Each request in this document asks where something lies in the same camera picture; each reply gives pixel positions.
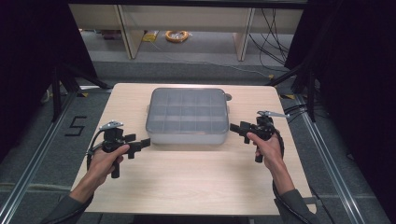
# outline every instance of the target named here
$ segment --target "clear plastic container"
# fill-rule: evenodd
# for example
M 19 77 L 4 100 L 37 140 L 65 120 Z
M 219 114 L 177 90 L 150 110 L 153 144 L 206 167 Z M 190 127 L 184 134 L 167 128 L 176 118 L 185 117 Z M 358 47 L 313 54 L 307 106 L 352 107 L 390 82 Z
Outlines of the clear plastic container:
M 155 144 L 222 144 L 229 130 L 225 92 L 158 88 L 151 95 L 146 130 Z

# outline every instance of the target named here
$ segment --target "black controller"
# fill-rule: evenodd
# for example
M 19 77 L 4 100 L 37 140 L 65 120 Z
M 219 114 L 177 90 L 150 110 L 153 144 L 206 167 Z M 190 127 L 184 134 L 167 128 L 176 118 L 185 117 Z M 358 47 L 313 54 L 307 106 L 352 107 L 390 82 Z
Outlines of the black controller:
M 279 132 L 276 130 L 274 127 L 274 122 L 273 119 L 270 116 L 277 116 L 277 117 L 284 117 L 288 118 L 289 115 L 282 115 L 282 114 L 277 114 L 269 111 L 259 111 L 257 112 L 260 116 L 256 118 L 257 124 L 251 124 L 245 121 L 240 122 L 240 126 L 236 124 L 230 124 L 230 131 L 239 133 L 239 136 L 244 136 L 245 144 L 250 143 L 250 139 L 248 139 L 247 134 L 248 133 L 255 133 L 257 136 L 260 137 L 260 139 L 267 141 L 268 139 L 271 138 L 271 136 L 276 133 L 278 134 L 279 137 L 279 144 L 281 148 L 283 147 L 283 140 L 279 135 Z M 262 155 L 256 156 L 255 162 L 262 162 Z
M 104 141 L 99 146 L 102 147 L 104 152 L 109 153 L 115 151 L 117 148 L 123 145 L 129 145 L 129 149 L 125 154 L 128 154 L 128 159 L 134 159 L 134 154 L 137 151 L 141 151 L 143 147 L 150 146 L 150 139 L 148 138 L 140 142 L 133 142 L 136 140 L 136 134 L 133 133 L 122 136 L 123 129 L 118 128 L 122 125 L 123 124 L 120 122 L 110 121 L 108 124 L 101 126 L 99 128 L 99 133 L 104 132 Z M 88 154 L 93 154 L 93 151 L 94 149 L 90 149 Z M 119 178 L 120 164 L 114 161 L 113 165 L 116 169 L 111 173 L 111 178 Z

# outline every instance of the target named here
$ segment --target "black curtain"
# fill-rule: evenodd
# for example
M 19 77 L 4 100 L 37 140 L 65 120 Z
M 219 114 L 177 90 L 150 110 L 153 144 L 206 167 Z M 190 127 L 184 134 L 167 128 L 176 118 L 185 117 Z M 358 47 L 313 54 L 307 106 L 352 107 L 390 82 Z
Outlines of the black curtain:
M 67 63 L 88 76 L 96 73 L 66 2 L 3 0 L 0 24 L 1 161 L 23 137 L 55 66 Z
M 310 50 L 322 13 L 304 12 L 288 67 Z M 323 46 L 327 51 L 319 54 L 326 56 L 316 71 L 320 94 L 375 196 L 396 222 L 396 3 L 344 0 L 338 19 L 329 46 Z

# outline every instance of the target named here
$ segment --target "metal stand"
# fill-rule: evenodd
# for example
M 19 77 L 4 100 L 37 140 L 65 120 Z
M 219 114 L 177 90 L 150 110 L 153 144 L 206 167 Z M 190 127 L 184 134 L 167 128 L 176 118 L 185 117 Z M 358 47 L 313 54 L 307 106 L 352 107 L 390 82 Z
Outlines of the metal stand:
M 315 79 L 316 73 L 319 71 L 321 63 L 324 61 L 324 56 L 328 53 L 328 49 L 331 46 L 333 34 L 338 27 L 340 22 L 339 14 L 342 8 L 344 0 L 337 0 L 335 6 L 332 9 L 330 16 L 324 22 L 321 27 L 317 38 L 315 39 L 311 49 L 305 56 L 303 62 L 281 77 L 275 78 L 266 86 L 275 86 L 286 79 L 297 76 L 294 80 L 291 90 L 294 93 L 301 93 L 305 87 L 308 90 L 308 115 L 313 122 L 315 122 L 314 116 L 314 101 L 315 101 Z
M 76 77 L 82 77 L 92 84 L 105 89 L 110 90 L 113 87 L 107 85 L 105 82 L 102 82 L 95 77 L 89 76 L 76 67 L 62 63 L 58 66 L 55 66 L 52 71 L 52 94 L 53 94 L 53 117 L 52 121 L 55 121 L 62 112 L 62 102 L 61 102 L 61 89 L 60 89 L 60 82 L 64 85 L 67 92 L 79 92 L 81 88 L 77 84 L 75 80 Z

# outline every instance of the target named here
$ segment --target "wooden table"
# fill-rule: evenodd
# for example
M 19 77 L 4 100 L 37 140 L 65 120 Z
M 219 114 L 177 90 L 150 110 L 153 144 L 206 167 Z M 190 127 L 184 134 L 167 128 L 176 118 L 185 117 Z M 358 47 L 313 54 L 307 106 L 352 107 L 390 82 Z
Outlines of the wooden table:
M 159 87 L 220 88 L 233 99 L 227 102 L 229 120 L 256 122 L 257 111 L 283 113 L 276 89 L 263 86 L 117 84 L 107 102 L 98 127 L 121 121 L 124 134 L 136 140 L 148 138 L 146 118 L 151 93 Z M 289 125 L 274 118 L 285 142 L 285 162 L 295 187 L 311 197 Z M 108 178 L 96 192 L 87 212 L 166 215 L 278 215 L 272 177 L 263 163 L 254 161 L 255 147 L 229 132 L 222 145 L 155 145 L 135 153 L 120 165 L 120 178 Z M 76 181 L 86 173 L 81 164 Z M 309 205 L 316 212 L 314 205 Z

